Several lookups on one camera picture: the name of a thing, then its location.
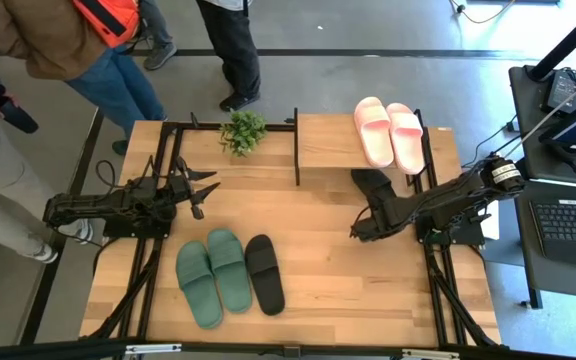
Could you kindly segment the white paper sheet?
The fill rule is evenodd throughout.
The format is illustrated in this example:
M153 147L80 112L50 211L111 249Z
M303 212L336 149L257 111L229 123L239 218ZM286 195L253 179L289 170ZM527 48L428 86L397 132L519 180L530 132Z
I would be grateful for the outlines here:
M478 215L484 217L484 220L481 222L483 236L487 239L499 240L499 202L494 201L490 203L485 209L480 210Z

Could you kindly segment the black metal pole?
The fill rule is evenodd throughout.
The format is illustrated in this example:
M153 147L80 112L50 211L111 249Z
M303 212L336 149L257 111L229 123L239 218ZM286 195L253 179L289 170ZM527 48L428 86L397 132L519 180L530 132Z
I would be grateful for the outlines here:
M573 28L536 66L527 71L533 81L541 81L576 49L576 27Z

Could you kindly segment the black computer desk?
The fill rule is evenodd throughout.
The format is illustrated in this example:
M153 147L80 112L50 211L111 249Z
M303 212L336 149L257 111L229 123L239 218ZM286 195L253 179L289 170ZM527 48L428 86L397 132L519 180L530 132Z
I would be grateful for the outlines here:
M515 200L522 240L525 271L529 288L530 307L541 306L540 291L576 295L576 265L546 258L541 250L529 201L537 199L576 200L576 150L541 144L521 133L519 148L524 156L517 167L526 178L526 188Z

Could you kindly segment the green rubber slide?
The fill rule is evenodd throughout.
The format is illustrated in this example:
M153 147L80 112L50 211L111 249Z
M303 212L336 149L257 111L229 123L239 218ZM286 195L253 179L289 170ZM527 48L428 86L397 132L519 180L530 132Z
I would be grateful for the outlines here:
M252 305L252 294L240 240L231 230L222 228L212 230L207 241L224 306L231 313L246 312Z
M204 245L199 241L184 244L175 271L196 324L202 329L218 326L223 319L222 305Z

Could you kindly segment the black handheld object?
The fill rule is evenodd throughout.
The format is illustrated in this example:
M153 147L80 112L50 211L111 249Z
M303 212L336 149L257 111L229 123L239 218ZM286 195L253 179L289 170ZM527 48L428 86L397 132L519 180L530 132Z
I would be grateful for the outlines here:
M15 105L8 97L0 98L0 112L8 124L23 133L32 134L39 129L38 123L23 108Z

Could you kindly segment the black metal rig frame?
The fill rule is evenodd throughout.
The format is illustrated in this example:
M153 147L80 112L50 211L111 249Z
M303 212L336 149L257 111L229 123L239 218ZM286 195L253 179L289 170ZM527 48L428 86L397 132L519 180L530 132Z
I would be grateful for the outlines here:
M217 189L195 219L180 205L166 233L112 236L95 265L92 316L74 341L0 347L0 360L101 360L161 352L235 352L303 356L390 356L445 360L576 360L576 357L477 345L445 332L448 309L411 231L363 245L349 237L362 197L348 176L310 191L299 174L296 123L272 124L257 151L235 159L215 123L137 123L124 162L140 174L148 159L173 172L182 157L212 171ZM268 234L277 251L285 310L258 308L199 328L174 280L186 242L217 227L241 238Z

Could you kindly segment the thin white rod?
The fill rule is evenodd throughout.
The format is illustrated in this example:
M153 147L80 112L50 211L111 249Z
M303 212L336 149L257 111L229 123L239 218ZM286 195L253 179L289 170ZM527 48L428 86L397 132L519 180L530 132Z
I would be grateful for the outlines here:
M539 136L569 114L558 111L561 105L553 110L549 110L544 106L552 77L557 70L540 82L529 79L527 71L526 68L513 68L510 71L511 90L515 108L518 113L518 119L520 120L520 125L523 127L523 131L525 133L532 132L533 134L529 139L541 143ZM571 99L575 95L576 92L569 96L568 99Z

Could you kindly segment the orange bag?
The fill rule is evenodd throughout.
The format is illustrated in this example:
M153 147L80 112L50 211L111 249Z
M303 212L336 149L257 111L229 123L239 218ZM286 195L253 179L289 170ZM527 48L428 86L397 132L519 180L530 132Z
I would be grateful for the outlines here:
M140 26L138 0L72 0L75 8L111 48L132 39Z

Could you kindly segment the black power adapter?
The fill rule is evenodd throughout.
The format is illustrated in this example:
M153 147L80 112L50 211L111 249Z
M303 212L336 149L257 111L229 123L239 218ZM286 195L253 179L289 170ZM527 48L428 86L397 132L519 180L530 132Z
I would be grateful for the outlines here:
M576 109L576 95L571 99L568 99L568 97L575 92L576 71L571 68L557 70L552 77L544 106L549 110L553 110L561 105L558 111L570 114Z

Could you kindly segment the wooden shelf with black legs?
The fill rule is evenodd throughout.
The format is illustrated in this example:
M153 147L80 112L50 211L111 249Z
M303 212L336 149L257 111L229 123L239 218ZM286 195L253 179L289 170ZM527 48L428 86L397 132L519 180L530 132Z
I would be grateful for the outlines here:
M302 169L371 169L352 114L306 114L294 108L295 184Z

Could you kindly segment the small green potted plant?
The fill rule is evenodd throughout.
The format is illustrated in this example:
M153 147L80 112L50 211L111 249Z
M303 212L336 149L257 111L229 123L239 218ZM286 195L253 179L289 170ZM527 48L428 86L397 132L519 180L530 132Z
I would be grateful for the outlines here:
M219 127L219 144L224 152L246 157L265 138L266 119L252 111L232 111L230 121Z

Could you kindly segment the pink rubber slide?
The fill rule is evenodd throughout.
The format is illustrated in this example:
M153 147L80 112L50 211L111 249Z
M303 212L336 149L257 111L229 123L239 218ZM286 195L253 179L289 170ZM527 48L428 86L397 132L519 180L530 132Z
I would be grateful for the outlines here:
M394 161L391 121L382 102L377 97L360 100L353 118L368 163L375 168L389 166Z
M397 167L407 175L417 175L424 168L422 137L418 117L406 105L391 103L386 107L390 118L390 137Z

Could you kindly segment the black keyboard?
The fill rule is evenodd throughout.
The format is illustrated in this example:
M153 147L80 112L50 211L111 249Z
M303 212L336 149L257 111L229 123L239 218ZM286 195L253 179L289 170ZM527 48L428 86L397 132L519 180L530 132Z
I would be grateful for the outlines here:
M529 206L543 255L576 265L576 200L537 199Z

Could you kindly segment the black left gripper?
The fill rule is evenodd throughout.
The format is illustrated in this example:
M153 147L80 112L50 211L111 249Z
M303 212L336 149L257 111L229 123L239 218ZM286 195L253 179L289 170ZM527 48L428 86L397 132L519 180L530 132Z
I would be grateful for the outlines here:
M220 185L220 182L197 191L194 189L192 182L209 178L215 175L216 171L194 171L181 156L175 159L175 166L180 174L174 175L169 181L169 185L173 191L173 199L176 203L188 200L191 204L193 217L201 220L203 218L203 211L200 209L200 204Z

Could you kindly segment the black rubber slide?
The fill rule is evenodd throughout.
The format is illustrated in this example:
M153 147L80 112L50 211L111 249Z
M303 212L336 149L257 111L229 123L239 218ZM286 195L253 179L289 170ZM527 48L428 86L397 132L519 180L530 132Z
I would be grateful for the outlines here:
M352 169L351 177L371 209L393 209L396 194L391 180L381 170Z
M247 244L245 263L262 312L275 316L285 308L279 263L271 239L260 234Z

